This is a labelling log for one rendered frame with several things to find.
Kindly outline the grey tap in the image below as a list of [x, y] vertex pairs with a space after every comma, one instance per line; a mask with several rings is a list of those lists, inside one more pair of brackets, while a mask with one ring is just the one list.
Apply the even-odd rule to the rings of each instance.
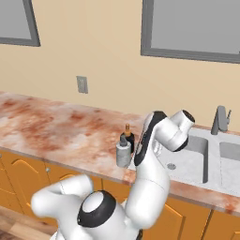
[[226, 108], [219, 105], [216, 110], [214, 122], [211, 128], [211, 134], [217, 135], [220, 131], [226, 132], [230, 124], [230, 116], [232, 111], [226, 112]]

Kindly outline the orange cupboard door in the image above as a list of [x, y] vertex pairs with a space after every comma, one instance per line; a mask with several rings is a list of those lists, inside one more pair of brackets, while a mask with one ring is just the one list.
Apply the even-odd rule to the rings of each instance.
[[142, 240], [203, 240], [212, 211], [169, 197], [156, 224], [143, 231]]
[[31, 209], [32, 195], [49, 185], [44, 163], [38, 159], [23, 157], [4, 150], [0, 150], [0, 155], [23, 212], [35, 218]]
[[240, 217], [212, 210], [202, 240], [240, 240]]
[[[55, 164], [51, 164], [51, 163], [46, 163], [45, 164], [46, 168], [50, 168], [50, 172], [47, 172], [50, 182], [56, 183], [60, 180], [65, 180], [69, 177], [75, 176], [75, 175], [79, 175], [79, 172], [61, 167], [61, 166], [57, 166]], [[101, 190], [102, 189], [102, 182], [101, 179], [99, 177], [96, 177], [94, 175], [89, 175], [89, 177], [91, 178], [93, 185], [94, 185], [94, 190]]]
[[102, 179], [101, 182], [102, 188], [110, 192], [119, 203], [122, 203], [124, 200], [128, 198], [130, 186], [116, 183], [106, 179]]

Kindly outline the black soap dispenser orange top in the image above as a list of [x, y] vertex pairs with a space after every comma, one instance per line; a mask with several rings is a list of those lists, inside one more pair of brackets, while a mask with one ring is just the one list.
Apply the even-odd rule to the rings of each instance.
[[135, 136], [130, 130], [130, 125], [126, 124], [125, 131], [120, 135], [120, 146], [131, 155], [134, 152]]

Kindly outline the grey double sink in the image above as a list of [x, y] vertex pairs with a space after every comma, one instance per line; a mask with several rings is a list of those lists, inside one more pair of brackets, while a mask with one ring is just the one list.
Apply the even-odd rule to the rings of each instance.
[[172, 180], [240, 197], [240, 136], [193, 127], [187, 147], [155, 147]]

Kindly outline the grey framed window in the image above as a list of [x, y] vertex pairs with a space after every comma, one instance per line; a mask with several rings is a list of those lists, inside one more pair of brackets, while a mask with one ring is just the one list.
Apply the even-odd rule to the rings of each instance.
[[141, 54], [240, 64], [240, 0], [142, 0]]
[[0, 0], [0, 44], [40, 46], [32, 0]]

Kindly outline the grey wall outlet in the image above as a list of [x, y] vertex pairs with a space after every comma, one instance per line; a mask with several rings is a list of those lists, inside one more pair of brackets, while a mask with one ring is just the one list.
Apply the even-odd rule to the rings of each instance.
[[88, 93], [88, 86], [87, 86], [87, 78], [84, 76], [77, 77], [77, 84], [78, 84], [78, 91], [80, 93], [87, 94]]

